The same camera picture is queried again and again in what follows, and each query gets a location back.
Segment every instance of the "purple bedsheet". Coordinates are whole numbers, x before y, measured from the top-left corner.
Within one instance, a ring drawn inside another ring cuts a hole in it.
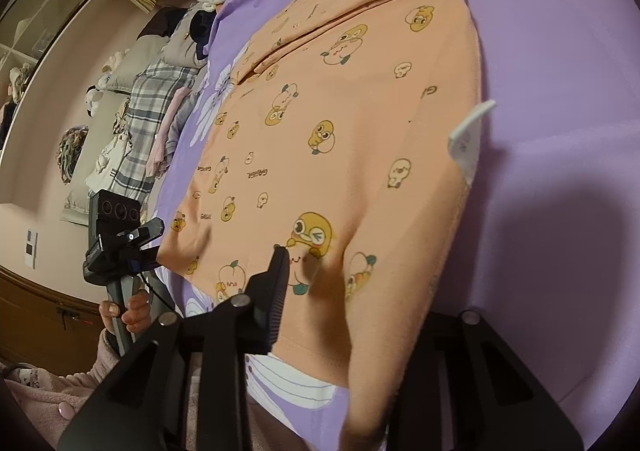
[[[291,0],[228,0],[208,87],[180,138],[157,215],[186,192],[230,64]],[[586,447],[640,377],[640,11],[632,0],[468,0],[487,121],[473,191],[435,308],[481,311],[557,399]],[[166,269],[186,315],[210,299]],[[337,448],[347,392],[274,357],[250,392],[320,451]]]

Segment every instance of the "light switch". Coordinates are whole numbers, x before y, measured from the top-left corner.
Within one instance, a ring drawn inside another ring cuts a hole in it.
[[[36,231],[27,231],[27,243],[24,250],[24,264],[31,269],[36,268],[36,245],[38,243],[38,234]]]

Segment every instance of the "finger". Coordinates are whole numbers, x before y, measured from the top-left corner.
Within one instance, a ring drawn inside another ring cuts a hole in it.
[[[113,318],[118,316],[120,308],[115,303],[111,303],[111,301],[102,301],[98,306],[98,311],[100,311],[105,328],[113,334]]]
[[[118,317],[120,307],[111,301],[102,301],[98,307],[102,317]]]
[[[127,325],[133,325],[134,323],[142,321],[146,317],[150,317],[150,314],[151,305],[147,303],[142,308],[139,308],[137,310],[127,310],[122,315],[122,322],[126,323]]]
[[[138,334],[140,332],[145,331],[147,328],[151,326],[151,318],[146,317],[142,321],[138,321],[137,323],[133,323],[131,325],[127,325],[127,330],[132,334]]]
[[[129,301],[127,301],[127,307],[129,310],[135,310],[147,303],[149,303],[149,293],[143,289],[129,298]]]

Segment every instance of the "button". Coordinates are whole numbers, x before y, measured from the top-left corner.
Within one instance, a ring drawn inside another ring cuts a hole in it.
[[[71,420],[76,415],[74,407],[68,402],[60,402],[58,405],[58,411],[60,412],[60,415],[62,415],[62,418],[67,420]]]

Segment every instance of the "cable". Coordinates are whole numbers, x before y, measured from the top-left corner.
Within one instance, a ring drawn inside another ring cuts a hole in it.
[[[145,275],[144,275],[144,274],[142,274],[142,273],[141,273],[141,274],[140,274],[140,278],[142,278],[143,283],[144,283],[144,284],[149,288],[149,290],[151,291],[151,293],[152,293],[156,298],[158,298],[160,301],[162,301],[162,303],[164,303],[164,306],[165,306],[165,307],[167,307],[167,308],[169,309],[169,311],[171,311],[171,312],[172,312],[172,311],[174,311],[174,310],[175,310],[175,308],[174,308],[174,307],[169,306],[169,304],[168,304],[164,299],[162,299],[162,297],[161,297],[161,296],[156,292],[156,290],[155,290],[153,287],[151,287],[151,284],[148,282],[148,279],[145,277]]]

